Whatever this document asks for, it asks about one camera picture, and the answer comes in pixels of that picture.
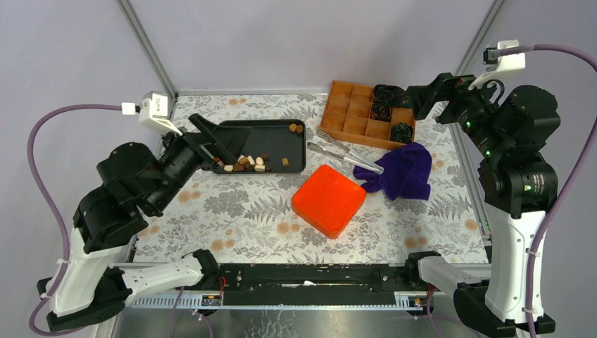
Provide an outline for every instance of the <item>white wall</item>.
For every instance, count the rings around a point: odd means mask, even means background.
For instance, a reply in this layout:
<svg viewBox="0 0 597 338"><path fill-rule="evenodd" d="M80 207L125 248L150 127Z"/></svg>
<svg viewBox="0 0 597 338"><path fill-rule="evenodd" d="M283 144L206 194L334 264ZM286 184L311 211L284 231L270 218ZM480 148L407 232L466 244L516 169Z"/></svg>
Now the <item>white wall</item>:
<svg viewBox="0 0 597 338"><path fill-rule="evenodd" d="M566 44L597 56L597 2L573 2L507 1L483 46L518 39L521 44ZM477 55L477 64L468 73L484 72L482 49ZM527 54L526 69L505 84L506 93L518 85L531 84L548 90L558 100L562 124L541 153L558 173L561 188L597 116L597 74L573 56L534 51ZM478 153L473 146L471 152ZM476 163L481 161L480 156L475 159ZM597 296L589 290L597 280L596 171L597 149L593 149L547 232L542 299L545 311L556 321L556 332L548 337L595 335L593 313Z"/></svg>
<svg viewBox="0 0 597 338"><path fill-rule="evenodd" d="M180 91L408 86L455 70L490 0L133 1Z"/></svg>
<svg viewBox="0 0 597 338"><path fill-rule="evenodd" d="M0 2L0 88L0 336L33 337L35 283L53 275L62 251L27 166L30 128L61 106L141 101L161 86L115 1L29 0ZM119 112L68 113L42 128L37 163L67 225L100 184L95 165L128 140L155 149L158 138Z"/></svg>

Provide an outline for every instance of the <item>gray floor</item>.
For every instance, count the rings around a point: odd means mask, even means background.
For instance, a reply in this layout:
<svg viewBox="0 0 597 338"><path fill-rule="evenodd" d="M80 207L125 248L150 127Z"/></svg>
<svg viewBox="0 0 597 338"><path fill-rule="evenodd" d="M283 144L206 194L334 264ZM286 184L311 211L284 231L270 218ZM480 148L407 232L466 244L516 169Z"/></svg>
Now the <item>gray floor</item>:
<svg viewBox="0 0 597 338"><path fill-rule="evenodd" d="M437 313L453 315L446 297L438 297ZM127 308L114 337L166 337L170 310ZM400 311L218 311L209 317L214 337L360 338L437 337L428 320L414 321ZM460 325L436 320L447 337L475 337ZM175 313L173 337L209 337L207 324L189 310Z"/></svg>

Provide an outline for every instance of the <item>orange box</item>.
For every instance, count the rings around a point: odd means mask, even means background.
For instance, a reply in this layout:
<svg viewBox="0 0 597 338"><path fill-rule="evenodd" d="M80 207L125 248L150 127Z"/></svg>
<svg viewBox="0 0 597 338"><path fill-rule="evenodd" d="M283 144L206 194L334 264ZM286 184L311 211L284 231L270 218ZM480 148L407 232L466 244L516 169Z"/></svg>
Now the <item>orange box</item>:
<svg viewBox="0 0 597 338"><path fill-rule="evenodd" d="M365 201L367 192L328 165L321 165L292 196L292 210L336 239Z"/></svg>

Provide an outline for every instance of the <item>black wire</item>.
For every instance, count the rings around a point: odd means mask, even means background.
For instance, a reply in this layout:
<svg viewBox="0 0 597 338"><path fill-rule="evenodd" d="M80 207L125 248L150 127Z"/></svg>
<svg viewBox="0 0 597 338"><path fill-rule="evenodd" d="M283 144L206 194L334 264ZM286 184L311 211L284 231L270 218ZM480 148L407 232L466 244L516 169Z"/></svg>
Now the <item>black wire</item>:
<svg viewBox="0 0 597 338"><path fill-rule="evenodd" d="M502 96L504 95L504 92L505 92L505 86L504 86L503 82L501 82L500 80L497 80L497 79L491 79L491 80L489 80L489 81L487 81L487 82L485 82L485 83L483 84L483 88L484 88L484 89L485 89L485 88L487 88L487 85L489 85L489 84L490 84L490 83L492 83L492 82L495 82L495 83L496 83L498 86L500 86L500 94L498 94L498 97L496 97L496 100L494 101L494 103L495 103L495 104L497 104L497 103L498 103L498 101L500 101L500 99L501 99L501 98L502 98Z"/></svg>

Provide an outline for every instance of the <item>wooden organizer box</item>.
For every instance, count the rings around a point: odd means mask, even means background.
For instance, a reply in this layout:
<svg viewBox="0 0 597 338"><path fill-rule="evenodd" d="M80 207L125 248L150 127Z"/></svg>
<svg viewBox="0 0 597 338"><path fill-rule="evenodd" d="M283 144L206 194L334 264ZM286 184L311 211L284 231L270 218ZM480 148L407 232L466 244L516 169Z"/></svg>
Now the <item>wooden organizer box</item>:
<svg viewBox="0 0 597 338"><path fill-rule="evenodd" d="M391 122L373 120L373 87L333 81L319 129L340 141L364 144L382 149L396 149L404 143L390 141L391 128L400 122L413 127L412 109L392 108Z"/></svg>

